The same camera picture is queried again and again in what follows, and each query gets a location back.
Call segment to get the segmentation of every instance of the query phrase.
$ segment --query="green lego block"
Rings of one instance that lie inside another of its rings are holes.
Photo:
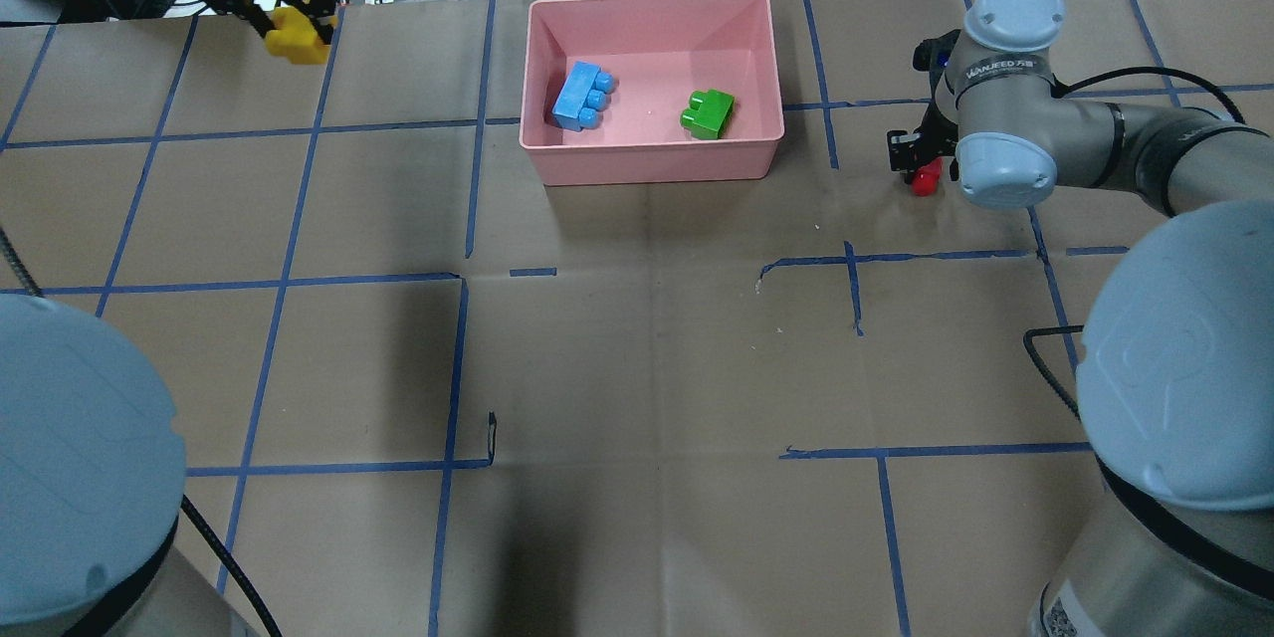
[[[720,139],[725,130],[730,111],[734,110],[734,96],[720,89],[692,92],[691,106],[682,112],[682,127],[691,130],[696,139]]]

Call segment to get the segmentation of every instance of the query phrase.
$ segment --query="pink plastic bin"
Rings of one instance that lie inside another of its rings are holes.
[[[615,92],[600,127],[568,132],[553,103],[577,60]],[[693,89],[735,97],[722,138],[682,127]],[[520,139],[547,185],[759,180],[782,136],[769,0],[531,3]]]

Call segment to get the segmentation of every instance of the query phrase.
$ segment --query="blue lego block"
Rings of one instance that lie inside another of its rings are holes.
[[[558,127],[581,132],[595,130],[601,121],[598,115],[610,102],[615,79],[591,61],[576,61],[571,74],[553,103],[553,118]]]

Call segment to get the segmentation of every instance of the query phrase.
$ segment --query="barcode label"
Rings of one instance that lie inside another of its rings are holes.
[[[1043,610],[1042,627],[1043,637],[1106,637],[1079,604],[1069,580],[1057,591],[1052,605]],[[1032,628],[1032,634],[1038,634],[1038,629]]]

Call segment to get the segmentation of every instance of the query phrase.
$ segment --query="yellow lego block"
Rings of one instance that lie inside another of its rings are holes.
[[[327,46],[317,31],[294,6],[279,6],[270,14],[274,29],[265,34],[265,48],[275,57],[288,57],[293,65],[324,65]]]

